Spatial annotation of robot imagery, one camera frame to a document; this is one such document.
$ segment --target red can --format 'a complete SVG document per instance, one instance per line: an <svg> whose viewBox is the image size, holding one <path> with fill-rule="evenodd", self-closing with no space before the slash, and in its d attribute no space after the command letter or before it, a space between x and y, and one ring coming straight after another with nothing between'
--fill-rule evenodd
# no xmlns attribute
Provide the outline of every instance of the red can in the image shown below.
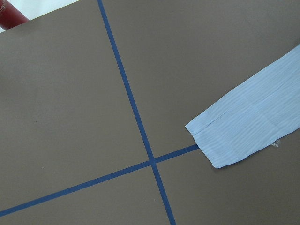
<svg viewBox="0 0 300 225"><path fill-rule="evenodd" d="M7 0L0 0L0 27L8 30L29 20Z"/></svg>

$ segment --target light blue fabric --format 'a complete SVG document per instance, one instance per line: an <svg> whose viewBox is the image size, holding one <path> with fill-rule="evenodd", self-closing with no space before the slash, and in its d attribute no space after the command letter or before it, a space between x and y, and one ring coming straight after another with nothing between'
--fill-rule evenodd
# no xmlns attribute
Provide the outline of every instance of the light blue fabric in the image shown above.
<svg viewBox="0 0 300 225"><path fill-rule="evenodd" d="M300 127L300 45L186 125L215 168L236 163Z"/></svg>

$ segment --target gray surface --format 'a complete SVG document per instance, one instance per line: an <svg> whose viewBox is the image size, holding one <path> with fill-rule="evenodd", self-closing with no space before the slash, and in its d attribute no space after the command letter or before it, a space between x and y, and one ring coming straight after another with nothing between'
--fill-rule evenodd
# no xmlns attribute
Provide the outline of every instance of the gray surface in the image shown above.
<svg viewBox="0 0 300 225"><path fill-rule="evenodd" d="M0 210L148 160L96 1L0 42Z"/></svg>
<svg viewBox="0 0 300 225"><path fill-rule="evenodd" d="M168 223L150 167L0 218L2 225Z"/></svg>
<svg viewBox="0 0 300 225"><path fill-rule="evenodd" d="M215 169L200 150L158 164L178 225L300 224L300 130Z"/></svg>
<svg viewBox="0 0 300 225"><path fill-rule="evenodd" d="M154 155L185 125L300 42L300 1L104 0Z"/></svg>

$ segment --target white surface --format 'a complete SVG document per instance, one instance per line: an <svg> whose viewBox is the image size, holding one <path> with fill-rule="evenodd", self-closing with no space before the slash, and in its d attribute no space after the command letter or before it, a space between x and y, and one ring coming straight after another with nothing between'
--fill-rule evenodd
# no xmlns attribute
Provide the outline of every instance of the white surface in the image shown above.
<svg viewBox="0 0 300 225"><path fill-rule="evenodd" d="M78 0L9 0L29 20L50 13Z"/></svg>

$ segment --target blue painter's tape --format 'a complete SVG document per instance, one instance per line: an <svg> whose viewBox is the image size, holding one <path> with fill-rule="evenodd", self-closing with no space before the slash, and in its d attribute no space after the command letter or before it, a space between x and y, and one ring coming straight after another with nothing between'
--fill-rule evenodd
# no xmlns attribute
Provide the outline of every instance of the blue painter's tape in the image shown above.
<svg viewBox="0 0 300 225"><path fill-rule="evenodd" d="M90 186L102 183L104 181L111 180L113 178L122 176L124 174L131 173L133 171L145 168L147 166L150 166L150 162L149 161L143 162L143 163L131 166L131 167L128 167L128 168L123 169L123 170L119 170L119 171L113 172L111 174L105 175L103 177L96 178L94 180L87 181L85 183L82 183L82 184L79 184L79 185L76 185L76 186L73 186L73 187L69 187L69 188L64 189L62 191L55 192L53 194L50 194L50 195L47 195L47 196L44 196L44 197L32 200L30 202L26 202L26 203L23 203L21 205L14 206L12 208L0 211L0 217L5 216L5 215L10 214L10 213L13 213L13 212L17 212L17 211L23 210L25 208L28 208L28 207L31 207L31 206L34 206L34 205L37 205L37 204L40 204L40 203L47 202L47 201L52 200L54 198L58 198L58 197L67 195L67 194L70 194L72 192L84 189L84 188L88 188Z"/></svg>
<svg viewBox="0 0 300 225"><path fill-rule="evenodd" d="M197 145L197 144L194 144L194 145L191 145L191 146L189 146L189 147L186 147L186 148L183 148L183 149L180 149L180 150L171 152L171 153L169 153L169 154L166 154L166 155L157 157L157 158L155 158L155 161L156 161L156 163L160 163L160 162L162 162L162 161L165 161L165 160L174 158L174 157L176 157L176 156L183 155L183 154L185 154L185 153L188 153L188 152L191 152L191 151L194 151L194 150L197 150L197 149L199 149L198 145Z"/></svg>
<svg viewBox="0 0 300 225"><path fill-rule="evenodd" d="M172 213L171 206L169 204L169 201L168 201L168 198L167 198L167 195L166 195L166 192L165 192L164 185L163 185L162 180L160 178L158 168L156 166L155 158L153 156L153 153L152 153L152 150L151 150L151 147L150 147L150 144L149 144L149 141L148 141L143 123L142 123L141 116L138 112L138 109L137 109L137 106L136 106L136 103L135 103L135 99L133 97L133 93L131 91L129 81L128 81L127 76L126 76L125 69L123 67L121 57L120 57L116 42L115 42L114 37L113 37L111 27L110 27L109 22L108 22L108 18L107 18L102 0L98 0L98 5L99 5L100 11L101 11L101 15L102 15L103 22L104 22L104 25L105 25L105 28L106 28L106 31L107 31L107 35L108 35L109 40L111 42L112 50L113 50L114 56L115 56L117 64L118 64L118 67L119 67L119 70L120 70L120 73L121 73L121 77L122 77L122 80L123 80L123 83L124 83L124 86L125 86L125 89L126 89L126 92L127 92L127 95L128 95L128 98L129 98L129 101L130 101L130 104L131 104L131 107L132 107L132 110L133 110L133 113L135 115L136 123L139 127L139 130L140 130L140 133L141 133L141 136L142 136L142 140L144 142L144 145L145 145L145 148L146 148L146 151L147 151L147 154L148 154L148 158L149 158L149 161L150 161L150 164L151 164L151 167L152 167L152 170L153 170L153 173L154 173L154 176L155 176L155 179L156 179L161 197L162 197L163 202L164 202L166 213L168 215L170 224L171 225L176 225L174 215Z"/></svg>

